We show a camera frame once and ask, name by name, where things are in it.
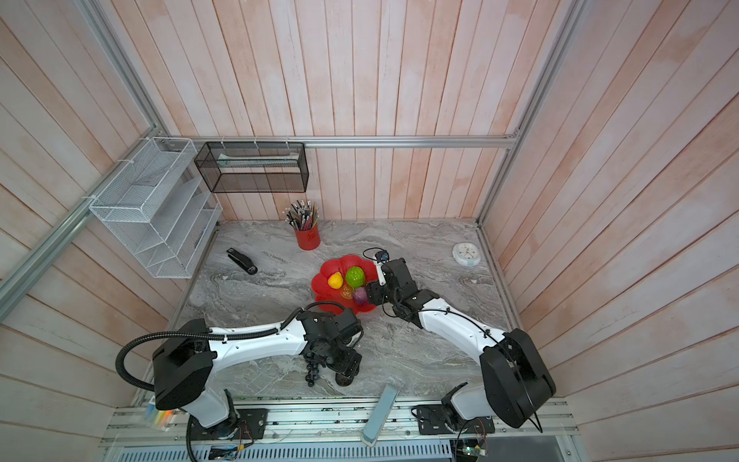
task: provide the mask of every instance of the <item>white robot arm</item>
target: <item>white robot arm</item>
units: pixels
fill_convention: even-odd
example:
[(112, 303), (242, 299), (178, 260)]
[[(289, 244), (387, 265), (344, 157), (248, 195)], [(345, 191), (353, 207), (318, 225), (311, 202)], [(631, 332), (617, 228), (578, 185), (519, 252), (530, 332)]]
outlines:
[[(341, 314), (309, 311), (316, 305), (337, 305)], [(153, 391), (159, 410), (184, 409), (204, 428), (234, 428), (236, 413), (226, 390), (214, 386), (215, 373), (226, 367), (268, 356), (302, 355), (307, 362), (308, 386), (319, 376), (319, 365), (336, 372), (336, 383), (347, 386), (359, 371), (361, 354), (354, 346), (363, 335), (351, 310), (335, 302), (298, 308), (283, 322), (239, 328), (206, 327), (193, 319), (177, 332), (148, 334), (129, 342), (118, 353), (116, 370), (123, 380)], [(139, 344), (167, 339), (151, 356), (154, 383), (141, 381), (124, 366), (126, 354)]]
[(455, 429), (464, 421), (493, 415), (518, 428), (554, 395), (554, 381), (525, 332), (489, 327), (436, 293), (419, 290), (402, 258), (390, 260), (381, 249), (374, 260), (380, 277), (367, 286), (371, 303), (390, 302), (397, 317), (437, 333), (480, 365), (483, 384), (462, 384), (443, 400), (449, 414), (445, 420)]

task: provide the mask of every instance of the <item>white clock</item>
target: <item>white clock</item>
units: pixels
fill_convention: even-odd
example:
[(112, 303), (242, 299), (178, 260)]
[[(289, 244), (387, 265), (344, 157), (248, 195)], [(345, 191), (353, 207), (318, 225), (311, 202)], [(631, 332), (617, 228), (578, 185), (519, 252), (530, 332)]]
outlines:
[(477, 266), (480, 263), (480, 250), (472, 242), (460, 242), (452, 249), (454, 259), (462, 266)]

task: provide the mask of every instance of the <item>red fruit bowl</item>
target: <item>red fruit bowl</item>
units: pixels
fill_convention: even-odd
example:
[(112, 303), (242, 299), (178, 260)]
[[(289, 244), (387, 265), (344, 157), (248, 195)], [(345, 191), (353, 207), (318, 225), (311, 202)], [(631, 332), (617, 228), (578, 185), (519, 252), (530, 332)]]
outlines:
[[(346, 308), (351, 308), (354, 313), (367, 313), (377, 308), (371, 303), (365, 305), (357, 305), (354, 303), (354, 298), (344, 298), (341, 295), (341, 289), (334, 289), (328, 285), (328, 278), (330, 278), (336, 271), (341, 273), (341, 277), (346, 280), (347, 271), (349, 268), (358, 266), (364, 271), (365, 284), (371, 281), (377, 280), (377, 270), (375, 270), (375, 263), (369, 260), (362, 259), (356, 255), (344, 255), (340, 259), (331, 259), (325, 262), (321, 266), (321, 271), (313, 277), (313, 281), (310, 283), (310, 288), (316, 293), (317, 302), (337, 302), (341, 303)], [(329, 313), (340, 314), (341, 308), (335, 305), (319, 305), (323, 311)]]

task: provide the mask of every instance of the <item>mounting plate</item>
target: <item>mounting plate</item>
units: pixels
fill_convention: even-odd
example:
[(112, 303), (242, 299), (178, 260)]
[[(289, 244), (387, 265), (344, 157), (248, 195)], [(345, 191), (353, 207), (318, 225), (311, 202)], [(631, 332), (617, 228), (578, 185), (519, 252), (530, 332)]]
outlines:
[[(266, 409), (237, 409), (236, 413), (239, 414), (239, 428), (241, 429), (241, 436), (243, 440), (248, 440), (249, 434), (251, 434), (254, 440), (261, 440), (265, 436), (265, 425), (267, 424)], [(190, 432), (190, 439), (192, 441), (217, 440), (217, 430), (215, 429), (215, 427), (211, 429), (202, 428), (200, 422), (195, 419), (192, 431)], [(237, 430), (232, 437), (224, 441), (238, 440), (239, 431)]]
[[(445, 409), (443, 404), (424, 404), (422, 406), (414, 407), (416, 412), (416, 418), (418, 419), (418, 432), (421, 435), (448, 435), (450, 433), (447, 421), (448, 411)], [(488, 434), (495, 433), (495, 425), (493, 420), (489, 417), (479, 418), (485, 425), (485, 432)], [(462, 434), (466, 433), (483, 433), (483, 426), (480, 422), (475, 419), (471, 422), (467, 428), (462, 431)]]

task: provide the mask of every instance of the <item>purple fruit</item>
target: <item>purple fruit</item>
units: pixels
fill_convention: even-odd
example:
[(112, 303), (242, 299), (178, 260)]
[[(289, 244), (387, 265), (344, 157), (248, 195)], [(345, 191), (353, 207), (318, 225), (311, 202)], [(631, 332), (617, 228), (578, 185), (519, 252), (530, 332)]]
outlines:
[(366, 305), (367, 304), (367, 289), (363, 287), (357, 287), (354, 290), (354, 303), (356, 303), (359, 306)]

